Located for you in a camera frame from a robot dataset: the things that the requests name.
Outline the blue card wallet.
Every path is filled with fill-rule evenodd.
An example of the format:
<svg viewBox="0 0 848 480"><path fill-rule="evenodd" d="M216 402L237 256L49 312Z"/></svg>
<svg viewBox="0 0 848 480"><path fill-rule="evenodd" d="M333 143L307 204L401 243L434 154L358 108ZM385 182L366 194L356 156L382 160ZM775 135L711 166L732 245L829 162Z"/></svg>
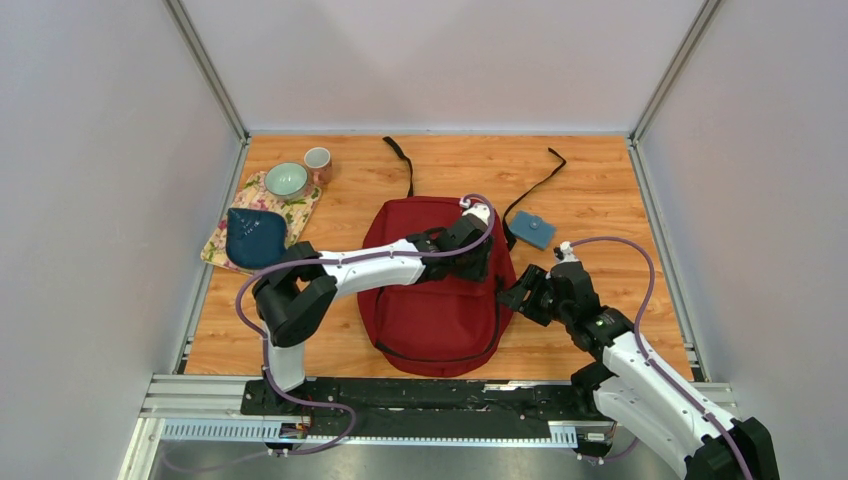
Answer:
<svg viewBox="0 0 848 480"><path fill-rule="evenodd" d="M542 217L518 211L509 224L512 235L539 250L546 249L556 234L556 227Z"/></svg>

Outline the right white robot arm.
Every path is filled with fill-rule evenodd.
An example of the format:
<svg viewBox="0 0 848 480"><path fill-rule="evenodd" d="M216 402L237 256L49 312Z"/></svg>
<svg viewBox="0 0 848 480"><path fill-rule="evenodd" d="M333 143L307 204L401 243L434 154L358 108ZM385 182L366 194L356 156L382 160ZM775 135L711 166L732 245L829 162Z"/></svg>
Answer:
<svg viewBox="0 0 848 480"><path fill-rule="evenodd" d="M629 430L682 479L777 479L772 437L709 400L653 349L634 323L601 304L578 261L530 265L498 301L547 326L559 322L594 361L571 377L570 404Z"/></svg>

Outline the red backpack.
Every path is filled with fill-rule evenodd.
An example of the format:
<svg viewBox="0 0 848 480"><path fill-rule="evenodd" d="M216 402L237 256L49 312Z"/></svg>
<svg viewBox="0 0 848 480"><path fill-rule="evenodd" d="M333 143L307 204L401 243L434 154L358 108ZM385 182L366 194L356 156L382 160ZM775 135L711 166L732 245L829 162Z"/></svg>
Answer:
<svg viewBox="0 0 848 480"><path fill-rule="evenodd" d="M416 234L436 239L460 214L457 198L417 196L409 190L406 197L383 204L363 245L378 247ZM495 353L513 316L496 296L516 281L510 258L516 237L502 216L494 219L482 281L469 273L449 274L358 294L368 337L392 366L415 375L456 377L481 367Z"/></svg>

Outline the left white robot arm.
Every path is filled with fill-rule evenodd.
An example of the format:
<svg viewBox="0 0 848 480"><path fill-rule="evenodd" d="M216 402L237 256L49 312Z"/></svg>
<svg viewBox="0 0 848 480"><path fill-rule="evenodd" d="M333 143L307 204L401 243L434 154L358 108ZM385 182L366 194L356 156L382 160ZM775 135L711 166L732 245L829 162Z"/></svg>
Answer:
<svg viewBox="0 0 848 480"><path fill-rule="evenodd" d="M495 222L478 203L448 228L410 235L382 246L349 252L317 251L308 242L290 248L282 263L256 272L242 288L262 320L266 399L283 415L304 405L305 342L338 299L450 276L486 277Z"/></svg>

